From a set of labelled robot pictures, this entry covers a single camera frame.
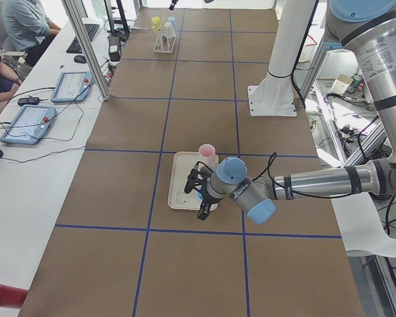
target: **keyboard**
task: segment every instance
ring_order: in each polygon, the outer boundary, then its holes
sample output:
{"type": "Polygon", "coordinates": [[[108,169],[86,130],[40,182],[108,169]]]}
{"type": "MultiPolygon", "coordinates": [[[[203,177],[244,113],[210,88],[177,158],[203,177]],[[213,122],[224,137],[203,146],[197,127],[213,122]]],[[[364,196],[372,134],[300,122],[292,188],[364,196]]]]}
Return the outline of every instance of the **keyboard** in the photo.
{"type": "MultiPolygon", "coordinates": [[[[95,34],[97,34],[98,29],[100,28],[100,25],[99,24],[84,24],[84,25],[85,25],[86,33],[88,33],[90,41],[92,42],[92,40],[95,37],[95,34]]],[[[69,47],[67,48],[66,53],[69,54],[82,53],[81,45],[79,44],[78,39],[76,37],[73,39],[71,45],[69,45],[69,47]]]]}

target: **yellow cup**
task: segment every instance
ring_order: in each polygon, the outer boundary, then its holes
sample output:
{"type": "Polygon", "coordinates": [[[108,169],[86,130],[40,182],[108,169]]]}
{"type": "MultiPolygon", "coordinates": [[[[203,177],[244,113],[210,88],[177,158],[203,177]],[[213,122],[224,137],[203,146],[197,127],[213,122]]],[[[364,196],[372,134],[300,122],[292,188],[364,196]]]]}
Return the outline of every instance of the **yellow cup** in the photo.
{"type": "Polygon", "coordinates": [[[151,18],[151,29],[154,32],[158,32],[158,30],[160,30],[160,25],[161,25],[160,17],[152,17],[151,18]]]}

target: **table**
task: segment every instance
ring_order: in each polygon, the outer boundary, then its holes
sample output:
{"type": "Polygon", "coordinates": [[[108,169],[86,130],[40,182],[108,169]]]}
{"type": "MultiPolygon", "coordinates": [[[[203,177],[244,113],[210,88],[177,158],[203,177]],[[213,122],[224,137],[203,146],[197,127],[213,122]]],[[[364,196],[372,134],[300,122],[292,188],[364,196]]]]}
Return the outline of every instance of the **table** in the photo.
{"type": "Polygon", "coordinates": [[[175,9],[174,53],[158,55],[147,27],[166,10],[139,13],[146,30],[129,39],[20,317],[363,316],[330,201],[279,201],[263,226],[228,199],[204,222],[168,207],[174,153],[203,143],[251,176],[273,151],[273,175],[320,166],[304,111],[249,114],[274,11],[175,9]]]}
{"type": "MultiPolygon", "coordinates": [[[[103,26],[102,20],[85,19],[84,22],[100,23],[103,26]]],[[[73,61],[75,54],[65,53],[74,36],[70,23],[67,23],[18,93],[40,87],[54,87],[63,71],[88,71],[87,64],[73,61]]],[[[101,28],[92,42],[100,65],[108,58],[106,36],[106,31],[101,28]]],[[[51,90],[29,94],[45,99],[50,98],[51,90]]],[[[71,141],[43,139],[31,147],[0,142],[4,157],[26,160],[53,151],[85,146],[101,104],[100,93],[93,85],[88,97],[79,103],[84,116],[71,141]]],[[[54,106],[59,112],[66,104],[54,106]]],[[[19,110],[16,98],[0,115],[0,122],[11,121],[19,110]]],[[[81,115],[82,112],[75,105],[70,106],[58,116],[46,137],[70,138],[81,115]]],[[[82,155],[83,149],[80,149],[24,164],[0,160],[0,283],[29,289],[82,155]]],[[[0,317],[13,317],[17,314],[18,310],[0,308],[0,317]]]]}

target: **white desk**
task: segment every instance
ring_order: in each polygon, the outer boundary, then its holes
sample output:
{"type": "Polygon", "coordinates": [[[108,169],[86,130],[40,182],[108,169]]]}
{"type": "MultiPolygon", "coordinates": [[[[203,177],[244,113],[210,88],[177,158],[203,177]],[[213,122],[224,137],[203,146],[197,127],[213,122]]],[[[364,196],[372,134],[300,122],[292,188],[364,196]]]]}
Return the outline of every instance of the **white desk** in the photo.
{"type": "MultiPolygon", "coordinates": [[[[18,93],[54,87],[63,71],[88,71],[87,64],[73,61],[76,54],[65,53],[74,36],[68,23],[18,93]]],[[[100,65],[108,58],[106,36],[102,28],[92,42],[100,65]]],[[[29,94],[46,99],[51,97],[51,90],[29,94]]],[[[20,107],[17,99],[5,108],[0,122],[11,121],[18,113],[20,107]]],[[[27,160],[53,151],[84,146],[100,111],[101,100],[97,87],[93,85],[86,100],[79,103],[84,116],[71,141],[43,139],[31,147],[0,142],[4,157],[27,160]]],[[[59,112],[66,105],[55,106],[59,112]]],[[[57,117],[46,137],[69,139],[81,114],[75,105],[71,105],[57,117]]],[[[0,160],[0,283],[29,289],[82,154],[83,149],[69,151],[24,164],[0,160]]],[[[0,308],[0,317],[14,317],[17,314],[18,310],[0,308]]]]}

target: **computer mouse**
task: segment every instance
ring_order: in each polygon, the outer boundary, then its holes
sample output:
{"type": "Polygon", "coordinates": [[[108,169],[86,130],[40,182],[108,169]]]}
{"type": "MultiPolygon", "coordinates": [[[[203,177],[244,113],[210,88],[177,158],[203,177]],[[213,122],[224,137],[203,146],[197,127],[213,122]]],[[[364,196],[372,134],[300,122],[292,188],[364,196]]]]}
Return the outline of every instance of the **computer mouse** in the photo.
{"type": "Polygon", "coordinates": [[[75,63],[85,64],[85,63],[86,63],[86,58],[85,58],[84,55],[76,55],[76,56],[73,58],[73,61],[74,61],[75,63]]]}

